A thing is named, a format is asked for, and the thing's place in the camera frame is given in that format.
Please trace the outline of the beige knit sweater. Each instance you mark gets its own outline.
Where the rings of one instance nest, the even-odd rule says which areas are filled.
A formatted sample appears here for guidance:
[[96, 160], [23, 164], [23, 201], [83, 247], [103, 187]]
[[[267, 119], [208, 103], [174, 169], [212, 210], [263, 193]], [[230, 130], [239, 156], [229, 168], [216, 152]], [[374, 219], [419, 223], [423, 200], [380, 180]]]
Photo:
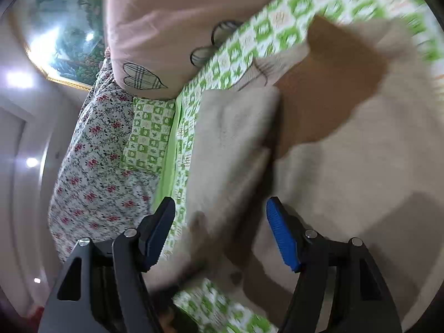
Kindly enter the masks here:
[[150, 291], [204, 265], [279, 324], [296, 277], [266, 221], [275, 195], [329, 239], [362, 238], [413, 327], [443, 284], [443, 121], [406, 23], [317, 16], [303, 44], [204, 91], [186, 188], [186, 225], [144, 274]]

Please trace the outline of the green checkered pillow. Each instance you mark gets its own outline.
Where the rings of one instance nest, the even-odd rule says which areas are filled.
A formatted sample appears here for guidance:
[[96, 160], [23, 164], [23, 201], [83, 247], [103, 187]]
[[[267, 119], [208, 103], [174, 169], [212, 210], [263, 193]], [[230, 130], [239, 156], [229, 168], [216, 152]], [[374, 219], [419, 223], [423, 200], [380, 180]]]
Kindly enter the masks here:
[[121, 168], [160, 174], [175, 116], [175, 100], [133, 99], [132, 128]]

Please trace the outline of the pink quilt with plaid hearts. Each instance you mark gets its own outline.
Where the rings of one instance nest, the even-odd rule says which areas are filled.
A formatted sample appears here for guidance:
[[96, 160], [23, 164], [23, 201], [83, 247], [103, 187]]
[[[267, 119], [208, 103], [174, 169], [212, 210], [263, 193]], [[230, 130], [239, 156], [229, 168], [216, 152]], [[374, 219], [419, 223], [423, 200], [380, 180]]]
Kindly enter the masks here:
[[173, 99], [234, 31], [272, 0], [105, 0], [117, 85]]

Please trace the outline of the framed landscape painting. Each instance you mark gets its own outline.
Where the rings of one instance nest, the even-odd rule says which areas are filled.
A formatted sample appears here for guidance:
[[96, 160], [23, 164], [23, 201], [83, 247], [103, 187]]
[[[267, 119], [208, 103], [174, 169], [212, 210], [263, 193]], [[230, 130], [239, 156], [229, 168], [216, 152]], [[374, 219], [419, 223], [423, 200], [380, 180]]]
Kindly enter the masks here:
[[16, 0], [9, 20], [47, 80], [91, 89], [105, 52], [103, 0]]

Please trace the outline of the green white patterned bedsheet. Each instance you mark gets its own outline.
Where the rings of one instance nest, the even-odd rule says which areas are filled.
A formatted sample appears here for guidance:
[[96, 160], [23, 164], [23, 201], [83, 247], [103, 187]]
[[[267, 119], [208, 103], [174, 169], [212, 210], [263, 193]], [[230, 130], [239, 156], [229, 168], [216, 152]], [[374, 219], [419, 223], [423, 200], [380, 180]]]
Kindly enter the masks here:
[[[372, 19], [403, 20], [412, 34], [422, 61], [429, 69], [433, 87], [430, 66], [423, 56], [436, 49], [437, 40], [424, 18], [425, 8], [422, 0], [273, 0], [237, 29], [181, 92], [182, 116], [178, 123], [176, 141], [178, 161], [172, 193], [177, 215], [160, 262], [170, 257], [187, 222], [186, 185], [196, 119], [204, 91], [227, 90], [241, 79], [255, 60], [303, 44], [312, 20], [317, 16], [335, 25], [350, 25]], [[443, 120], [438, 101], [437, 111]], [[194, 283], [186, 286], [200, 286], [205, 282], [216, 285], [204, 277], [202, 271]], [[283, 323], [284, 318], [279, 324], [275, 324], [266, 314], [247, 306], [217, 285], [216, 287], [227, 297], [227, 303], [213, 302], [205, 293], [201, 293], [199, 301], [193, 305], [204, 327], [216, 329], [225, 324], [229, 329], [241, 330], [252, 329], [257, 324], [279, 326]]]

